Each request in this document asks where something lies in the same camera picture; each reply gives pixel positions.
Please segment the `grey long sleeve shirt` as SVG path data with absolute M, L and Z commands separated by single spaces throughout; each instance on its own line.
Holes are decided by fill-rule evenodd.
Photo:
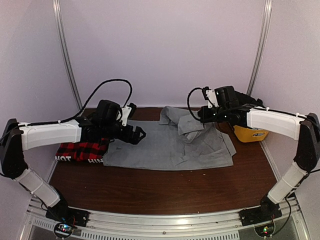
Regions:
M 103 156 L 106 167 L 193 171 L 233 166 L 236 149 L 213 122 L 201 123 L 186 109 L 164 107 L 158 121 L 130 120 L 146 137 L 137 145 L 116 139 Z

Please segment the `yellow plastic basket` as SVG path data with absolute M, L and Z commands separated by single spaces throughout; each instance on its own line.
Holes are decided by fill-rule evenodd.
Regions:
M 242 143 L 263 141 L 269 134 L 269 131 L 260 128 L 246 128 L 235 125 L 233 132 L 237 139 Z

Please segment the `red black plaid shirt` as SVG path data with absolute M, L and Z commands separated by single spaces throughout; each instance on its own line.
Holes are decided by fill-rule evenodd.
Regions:
M 61 143 L 54 159 L 58 162 L 86 162 L 102 164 L 110 141 L 102 138 L 99 142 Z

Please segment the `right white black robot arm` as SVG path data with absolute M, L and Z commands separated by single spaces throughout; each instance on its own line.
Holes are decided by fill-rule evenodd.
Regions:
M 320 123 L 314 113 L 303 115 L 270 109 L 240 101 L 233 86 L 201 89 L 207 106 L 198 112 L 202 123 L 228 122 L 231 126 L 261 129 L 297 141 L 293 162 L 281 179 L 262 199 L 256 210 L 259 220 L 268 220 L 275 212 L 275 205 L 298 188 L 312 172 L 320 159 Z

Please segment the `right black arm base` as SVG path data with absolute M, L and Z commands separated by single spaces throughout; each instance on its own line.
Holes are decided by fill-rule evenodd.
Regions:
M 255 233 L 261 238 L 269 238 L 275 233 L 275 219 L 282 215 L 280 205 L 273 203 L 267 195 L 260 201 L 260 206 L 246 208 L 239 212 L 242 226 L 253 225 Z

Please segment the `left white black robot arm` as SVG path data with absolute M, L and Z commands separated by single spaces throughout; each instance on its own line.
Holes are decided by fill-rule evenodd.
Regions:
M 17 181 L 52 208 L 61 222 L 72 218 L 72 211 L 58 191 L 25 162 L 24 152 L 33 148 L 64 143 L 94 142 L 102 138 L 118 139 L 137 145 L 146 137 L 139 126 L 128 124 L 136 110 L 133 103 L 125 107 L 101 100 L 90 117 L 74 116 L 52 122 L 19 123 L 10 119 L 0 139 L 0 167 L 4 177 Z

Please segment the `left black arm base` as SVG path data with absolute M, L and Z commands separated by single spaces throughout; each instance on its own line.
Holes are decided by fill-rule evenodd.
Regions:
M 67 200 L 59 190 L 59 202 L 53 206 L 46 206 L 45 217 L 56 221 L 53 227 L 53 233 L 59 239 L 69 238 L 78 227 L 86 227 L 89 212 L 86 210 L 69 207 Z

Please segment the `black clothes in basket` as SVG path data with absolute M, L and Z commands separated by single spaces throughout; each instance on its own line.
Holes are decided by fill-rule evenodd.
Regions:
M 238 92 L 238 91 L 235 91 L 235 96 L 237 97 L 240 105 L 249 104 L 249 105 L 254 105 L 262 108 L 265 107 L 263 104 L 263 101 L 259 98 L 255 99 L 250 95 L 247 95 L 245 93 Z

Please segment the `front aluminium rail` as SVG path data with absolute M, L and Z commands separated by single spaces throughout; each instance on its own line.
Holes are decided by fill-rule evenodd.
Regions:
M 280 203 L 274 220 L 244 225 L 240 209 L 195 214 L 143 215 L 90 210 L 86 226 L 70 240 L 263 240 L 264 226 L 274 224 L 273 240 L 308 240 L 309 232 L 298 201 Z

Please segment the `right aluminium frame post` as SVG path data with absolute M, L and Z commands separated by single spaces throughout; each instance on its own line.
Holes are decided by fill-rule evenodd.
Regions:
M 255 59 L 253 62 L 249 84 L 246 91 L 246 94 L 249 96 L 253 94 L 255 83 L 257 81 L 259 70 L 261 67 L 263 53 L 266 47 L 266 42 L 268 39 L 269 30 L 270 30 L 272 10 L 273 10 L 273 1 L 265 0 L 257 50 L 255 54 Z

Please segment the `aluminium frame post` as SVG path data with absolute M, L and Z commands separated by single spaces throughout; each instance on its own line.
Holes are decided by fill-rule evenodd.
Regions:
M 257 81 L 259 70 L 261 67 L 263 53 L 266 47 L 266 42 L 268 39 L 269 30 L 270 30 L 272 10 L 273 10 L 273 1 L 265 0 L 257 50 L 255 54 L 255 59 L 253 62 L 249 84 L 246 91 L 246 94 L 249 96 L 253 94 L 255 83 Z
M 52 6 L 53 6 L 53 14 L 56 22 L 56 27 L 57 27 L 58 39 L 59 39 L 60 48 L 62 52 L 62 59 L 65 66 L 68 82 L 71 88 L 71 93 L 75 100 L 77 109 L 81 110 L 83 107 L 83 104 L 82 104 L 78 86 L 75 80 L 73 67 L 72 67 L 72 63 L 71 63 L 71 59 L 68 51 L 67 39 L 65 35 L 63 17 L 62 17 L 62 11 L 61 11 L 61 3 L 59 0 L 53 0 Z

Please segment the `left aluminium frame post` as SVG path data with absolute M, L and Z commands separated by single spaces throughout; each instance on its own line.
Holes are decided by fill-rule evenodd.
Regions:
M 75 100 L 77 109 L 81 110 L 83 107 L 83 104 L 82 104 L 78 86 L 75 80 L 73 67 L 72 67 L 72 63 L 71 63 L 71 59 L 68 51 L 67 39 L 65 35 L 63 17 L 62 17 L 62 11 L 61 11 L 61 3 L 59 0 L 53 0 L 52 6 L 53 6 L 53 14 L 56 22 L 56 27 L 57 27 L 58 39 L 59 39 L 60 48 L 62 52 L 62 59 L 65 66 L 68 82 L 71 88 L 71 93 Z

